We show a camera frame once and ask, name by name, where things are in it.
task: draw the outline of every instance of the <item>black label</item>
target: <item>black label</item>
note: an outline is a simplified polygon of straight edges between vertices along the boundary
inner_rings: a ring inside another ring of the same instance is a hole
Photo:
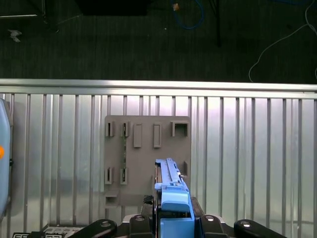
[[[29,238],[30,233],[14,233],[12,238]],[[46,234],[45,238],[63,238],[62,234]]]
[[[64,236],[61,234],[46,234],[45,238],[63,238]]]
[[[28,238],[30,233],[13,233],[12,238]]]

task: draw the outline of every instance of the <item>gray plastic board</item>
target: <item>gray plastic board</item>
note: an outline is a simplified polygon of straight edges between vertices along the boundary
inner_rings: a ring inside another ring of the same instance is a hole
[[[172,158],[190,185],[189,117],[107,116],[106,208],[141,206],[152,195],[155,160]]]

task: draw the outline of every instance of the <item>orange button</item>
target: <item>orange button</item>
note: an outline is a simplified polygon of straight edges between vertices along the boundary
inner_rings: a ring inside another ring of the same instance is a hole
[[[4,157],[4,148],[0,146],[0,159]]]

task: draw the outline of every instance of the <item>blue plastic part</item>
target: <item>blue plastic part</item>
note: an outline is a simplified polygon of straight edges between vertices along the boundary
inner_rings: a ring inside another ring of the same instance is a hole
[[[193,238],[195,217],[189,189],[180,176],[177,164],[171,159],[156,160],[160,166],[162,183],[155,184],[155,190],[161,191],[162,211],[186,212],[189,218],[161,218],[160,238]]]
[[[0,99],[0,146],[4,149],[4,155],[0,158],[0,219],[5,212],[9,196],[10,141],[10,120],[5,102]]]

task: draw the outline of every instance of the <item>blue device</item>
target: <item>blue device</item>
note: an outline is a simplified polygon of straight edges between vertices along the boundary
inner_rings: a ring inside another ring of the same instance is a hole
[[[11,121],[6,102],[0,99],[0,220],[9,198]]]
[[[177,164],[156,160],[156,232],[160,238],[193,238],[195,216],[189,189]]]

